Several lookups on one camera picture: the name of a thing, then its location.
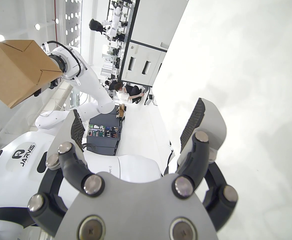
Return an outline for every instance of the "white floor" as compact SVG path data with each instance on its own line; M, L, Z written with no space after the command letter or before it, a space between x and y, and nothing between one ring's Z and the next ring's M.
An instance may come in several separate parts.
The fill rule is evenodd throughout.
M142 155L153 159L163 173L171 153L169 138L157 106L128 104L117 155Z

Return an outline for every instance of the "black hair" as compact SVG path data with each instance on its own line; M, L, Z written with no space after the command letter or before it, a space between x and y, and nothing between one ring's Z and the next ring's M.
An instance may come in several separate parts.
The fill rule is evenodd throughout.
M115 84L114 89L115 89L116 91L119 91L120 88L122 88L122 87L123 87L123 85L122 85L121 83L117 83L117 84Z

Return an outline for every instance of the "desk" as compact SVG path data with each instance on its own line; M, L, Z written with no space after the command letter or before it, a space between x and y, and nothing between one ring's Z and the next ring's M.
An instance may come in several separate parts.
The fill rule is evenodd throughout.
M199 97L226 123L239 201L219 239L292 239L292 0L189 0L153 93L177 156Z

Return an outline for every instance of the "white shirt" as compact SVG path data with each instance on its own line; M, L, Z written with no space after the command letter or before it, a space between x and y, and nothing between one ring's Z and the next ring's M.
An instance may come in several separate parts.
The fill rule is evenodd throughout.
M132 99L129 99L129 94L124 92L123 89L117 91L116 94L122 104L132 103Z

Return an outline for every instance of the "cabinet door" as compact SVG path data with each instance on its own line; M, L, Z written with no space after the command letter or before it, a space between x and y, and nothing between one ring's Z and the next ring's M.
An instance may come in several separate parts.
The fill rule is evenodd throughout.
M188 0L140 0L131 40L167 49Z
M152 86L149 83L153 74L158 73L162 51L135 43L129 43L128 47L122 80Z

